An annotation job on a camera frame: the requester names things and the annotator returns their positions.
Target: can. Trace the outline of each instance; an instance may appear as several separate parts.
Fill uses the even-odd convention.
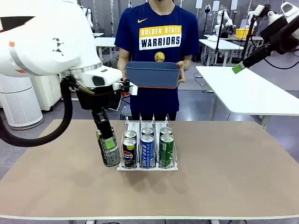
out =
[[[122,153],[124,166],[127,168],[134,168],[137,164],[136,150],[137,141],[133,138],[126,138],[122,141]]]
[[[159,166],[167,168],[172,160],[174,137],[170,134],[164,134],[160,138]]]
[[[154,161],[154,143],[155,138],[151,134],[145,134],[141,137],[141,167],[151,168]]]
[[[103,163],[106,167],[116,166],[121,162],[120,151],[113,137],[104,140],[100,130],[96,131],[98,144],[100,146]]]
[[[125,138],[133,138],[133,139],[137,140],[136,131],[126,131],[124,135],[125,135]]]
[[[162,127],[160,129],[160,137],[159,138],[161,138],[161,136],[164,135],[164,134],[171,134],[172,135],[172,129],[170,127]]]
[[[145,127],[141,131],[142,135],[144,134],[151,134],[152,136],[155,136],[155,131],[152,127]]]

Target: yellow box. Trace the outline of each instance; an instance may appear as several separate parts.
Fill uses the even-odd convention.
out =
[[[249,29],[236,29],[235,36],[236,36],[236,38],[246,39],[248,32],[249,32]]]

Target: can lid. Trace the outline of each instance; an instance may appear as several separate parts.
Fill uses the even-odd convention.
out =
[[[170,133],[172,133],[172,129],[170,127],[162,127],[160,129],[160,132],[163,134],[170,134]]]
[[[152,142],[153,140],[155,140],[155,138],[151,134],[145,134],[141,137],[141,141],[143,142]]]
[[[142,129],[143,133],[153,133],[154,129],[152,127],[145,127]]]
[[[136,140],[133,138],[124,139],[122,142],[125,146],[133,146],[136,144]]]
[[[136,131],[126,131],[125,132],[125,136],[128,137],[128,138],[132,138],[132,137],[135,137],[137,135]]]
[[[161,140],[164,142],[173,142],[174,137],[171,134],[164,134],[161,136]]]

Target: white table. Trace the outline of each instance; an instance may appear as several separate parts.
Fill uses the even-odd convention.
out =
[[[215,57],[216,56],[215,50],[216,50],[217,42],[208,41],[206,39],[200,39],[199,42],[206,46],[205,53],[204,53],[204,57],[206,57],[206,54],[208,53],[206,66],[210,66],[210,63],[211,64],[217,63],[217,57]],[[232,57],[233,57],[233,51],[234,50],[243,50],[244,48],[239,45],[236,45],[234,43],[225,41],[225,40],[219,40],[218,49],[221,53],[224,54],[223,67],[225,67],[227,64],[226,61],[228,59],[228,53],[231,52],[230,59],[229,59],[229,63],[231,63]]]
[[[231,67],[198,66],[215,93],[211,120],[218,99],[233,114],[251,115],[264,129],[271,116],[299,116],[299,99],[249,69],[235,74]]]
[[[103,36],[103,35],[104,35],[104,33],[93,33],[94,37],[99,37],[99,36]]]
[[[211,35],[205,34],[204,37],[209,38]],[[220,38],[221,40],[226,40],[226,41],[240,41],[243,40],[245,41],[246,38],[236,38],[235,35],[228,36],[228,38]],[[260,47],[263,45],[263,38],[260,36],[253,36],[252,37],[253,42],[255,43],[256,47]],[[249,45],[246,49],[246,54],[245,55],[250,55],[251,52],[255,49],[253,44],[251,43],[251,40],[249,41]]]
[[[115,47],[115,37],[97,37],[94,39],[95,45],[99,49],[99,54],[101,59],[103,60],[102,48],[109,48],[110,58],[112,58],[112,48]]]

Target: beige tabletop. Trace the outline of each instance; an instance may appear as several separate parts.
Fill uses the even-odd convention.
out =
[[[54,120],[49,133],[61,120]],[[112,121],[118,140],[122,121]],[[299,214],[299,165],[258,124],[172,122],[178,171],[102,163],[92,120],[30,148],[0,181],[0,217],[249,219]]]

